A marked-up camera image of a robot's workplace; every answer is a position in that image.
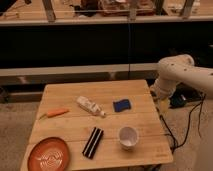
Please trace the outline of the yellowish pusher tip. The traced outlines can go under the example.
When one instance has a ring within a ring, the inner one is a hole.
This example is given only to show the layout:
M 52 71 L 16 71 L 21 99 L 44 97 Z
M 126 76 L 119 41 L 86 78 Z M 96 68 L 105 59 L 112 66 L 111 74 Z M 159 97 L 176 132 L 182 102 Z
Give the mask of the yellowish pusher tip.
M 158 101 L 158 109 L 161 114 L 166 113 L 170 107 L 170 100 L 163 99 Z

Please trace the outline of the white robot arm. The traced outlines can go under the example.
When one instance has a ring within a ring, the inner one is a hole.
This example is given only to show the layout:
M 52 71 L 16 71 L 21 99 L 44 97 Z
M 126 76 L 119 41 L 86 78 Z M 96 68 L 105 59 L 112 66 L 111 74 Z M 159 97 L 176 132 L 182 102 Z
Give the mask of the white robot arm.
M 197 67 L 188 54 L 165 57 L 157 63 L 158 77 L 151 86 L 161 113 L 180 83 L 213 97 L 213 68 Z

